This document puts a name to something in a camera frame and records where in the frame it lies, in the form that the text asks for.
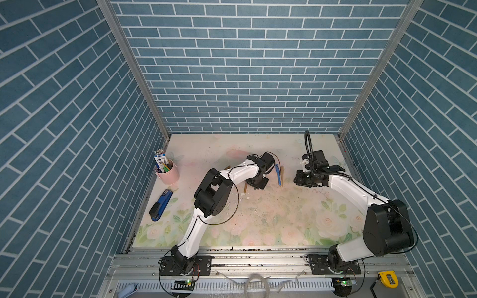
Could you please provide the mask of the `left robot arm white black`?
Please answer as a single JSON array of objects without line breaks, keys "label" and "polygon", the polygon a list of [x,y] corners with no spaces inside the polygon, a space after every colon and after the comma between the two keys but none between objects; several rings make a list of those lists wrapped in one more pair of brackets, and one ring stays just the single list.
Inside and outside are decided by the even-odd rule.
[{"label": "left robot arm white black", "polygon": [[230,169],[219,171],[212,168],[206,173],[194,194],[195,208],[184,237],[170,250],[175,269],[181,274],[193,269],[207,226],[226,207],[232,189],[246,182],[254,189],[263,190],[268,183],[267,175],[275,165],[273,155],[265,152],[262,155],[249,155],[244,162]]}]

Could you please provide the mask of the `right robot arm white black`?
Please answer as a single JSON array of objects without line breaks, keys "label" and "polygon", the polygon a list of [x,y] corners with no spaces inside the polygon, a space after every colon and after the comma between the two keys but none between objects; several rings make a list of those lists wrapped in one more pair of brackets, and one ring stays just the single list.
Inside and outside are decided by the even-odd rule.
[{"label": "right robot arm white black", "polygon": [[330,165],[321,150],[303,155],[301,164],[296,185],[329,187],[365,215],[361,237],[329,248],[327,266],[331,272],[340,274],[357,260],[406,253],[416,246],[418,235],[404,202],[385,198],[355,181],[341,166]]}]

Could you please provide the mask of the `blue pen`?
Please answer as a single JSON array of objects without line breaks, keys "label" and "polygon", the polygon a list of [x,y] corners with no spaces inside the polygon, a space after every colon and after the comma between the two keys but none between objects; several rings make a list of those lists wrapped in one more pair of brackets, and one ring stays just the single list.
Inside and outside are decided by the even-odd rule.
[{"label": "blue pen", "polygon": [[278,185],[282,185],[282,178],[281,178],[281,166],[275,165],[275,172],[277,174]]}]

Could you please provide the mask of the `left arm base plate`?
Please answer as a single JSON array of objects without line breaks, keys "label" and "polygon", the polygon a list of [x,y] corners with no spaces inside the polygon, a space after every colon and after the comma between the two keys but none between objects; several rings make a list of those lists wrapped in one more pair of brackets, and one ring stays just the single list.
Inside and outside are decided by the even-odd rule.
[{"label": "left arm base plate", "polygon": [[162,276],[187,276],[192,270],[195,275],[209,276],[211,274],[212,256],[196,255],[189,259],[183,258],[179,253],[175,256],[166,256],[159,261]]}]

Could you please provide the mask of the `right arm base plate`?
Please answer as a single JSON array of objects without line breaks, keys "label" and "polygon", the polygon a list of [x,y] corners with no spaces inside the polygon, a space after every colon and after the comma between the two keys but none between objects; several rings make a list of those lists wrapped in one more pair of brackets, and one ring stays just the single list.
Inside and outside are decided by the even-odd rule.
[{"label": "right arm base plate", "polygon": [[361,274],[361,268],[357,260],[344,262],[333,254],[321,255],[315,253],[306,255],[304,259],[313,275]]}]

